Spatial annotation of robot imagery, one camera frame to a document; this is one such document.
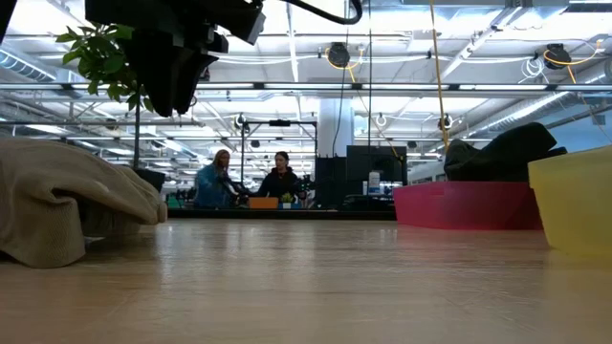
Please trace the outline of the person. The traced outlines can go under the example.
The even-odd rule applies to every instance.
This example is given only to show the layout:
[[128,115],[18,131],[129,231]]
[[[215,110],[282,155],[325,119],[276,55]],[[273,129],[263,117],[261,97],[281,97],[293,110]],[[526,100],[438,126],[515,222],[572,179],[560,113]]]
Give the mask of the person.
[[289,156],[285,151],[274,155],[275,167],[264,178],[256,195],[258,197],[282,198],[285,194],[296,197],[300,191],[297,186],[298,177],[289,165]]
[[219,150],[213,161],[200,169],[195,177],[196,195],[194,205],[197,208],[228,208],[232,194],[227,188],[229,177],[230,152]]

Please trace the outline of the pink plastic tray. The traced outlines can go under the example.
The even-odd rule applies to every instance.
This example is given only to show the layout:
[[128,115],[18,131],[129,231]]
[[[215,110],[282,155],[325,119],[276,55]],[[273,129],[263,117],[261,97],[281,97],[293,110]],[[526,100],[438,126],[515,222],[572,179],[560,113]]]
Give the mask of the pink plastic tray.
[[527,183],[436,182],[393,190],[402,225],[457,230],[541,230]]

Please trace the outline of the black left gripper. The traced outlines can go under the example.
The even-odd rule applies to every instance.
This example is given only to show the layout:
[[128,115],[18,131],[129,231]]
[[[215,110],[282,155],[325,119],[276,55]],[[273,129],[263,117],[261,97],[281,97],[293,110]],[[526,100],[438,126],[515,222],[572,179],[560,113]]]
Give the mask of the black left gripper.
[[[134,29],[134,39],[153,39],[158,45],[196,52],[227,53],[228,40],[198,5],[197,0],[85,0],[90,22],[123,25]],[[171,65],[168,49],[156,45],[126,45],[124,52],[138,84],[146,91],[153,111],[172,115]],[[217,56],[193,53],[181,67],[173,108],[183,115],[191,107],[201,74]]]

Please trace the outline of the green leafy plant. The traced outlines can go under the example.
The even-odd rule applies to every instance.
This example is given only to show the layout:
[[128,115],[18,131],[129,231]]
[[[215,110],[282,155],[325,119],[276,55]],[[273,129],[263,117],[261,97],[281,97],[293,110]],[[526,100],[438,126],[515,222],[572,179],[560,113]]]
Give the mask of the green leafy plant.
[[70,27],[55,38],[56,43],[71,43],[62,57],[64,65],[77,61],[78,73],[89,80],[87,92],[97,95],[101,85],[107,85],[107,96],[118,103],[125,103],[128,110],[135,110],[135,143],[133,168],[140,167],[140,119],[141,110],[153,111],[152,102],[138,80],[136,72],[127,59],[125,49],[132,40],[134,30],[119,24]]

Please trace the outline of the black cap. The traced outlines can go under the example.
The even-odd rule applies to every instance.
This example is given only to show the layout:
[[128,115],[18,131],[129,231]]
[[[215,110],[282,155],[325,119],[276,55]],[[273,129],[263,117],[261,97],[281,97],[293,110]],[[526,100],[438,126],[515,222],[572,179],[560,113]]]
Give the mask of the black cap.
[[444,171],[452,182],[483,181],[481,150],[462,140],[453,140],[445,157]]
[[500,134],[472,161],[481,181],[527,182],[530,162],[567,153],[543,124],[531,122]]

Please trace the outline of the beige cap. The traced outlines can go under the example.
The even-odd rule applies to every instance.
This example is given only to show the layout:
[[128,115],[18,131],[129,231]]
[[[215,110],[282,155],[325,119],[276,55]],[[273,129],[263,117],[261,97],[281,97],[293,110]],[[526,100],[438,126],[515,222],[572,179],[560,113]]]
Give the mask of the beige cap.
[[28,267],[71,265],[89,238],[166,219],[159,190],[129,167],[65,143],[0,139],[0,252]]

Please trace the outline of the yellow plastic tray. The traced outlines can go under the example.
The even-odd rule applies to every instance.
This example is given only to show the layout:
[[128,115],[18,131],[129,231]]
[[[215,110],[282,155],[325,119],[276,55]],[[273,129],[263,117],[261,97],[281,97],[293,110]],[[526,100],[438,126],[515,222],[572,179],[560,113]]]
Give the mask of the yellow plastic tray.
[[550,247],[612,258],[612,146],[528,164]]

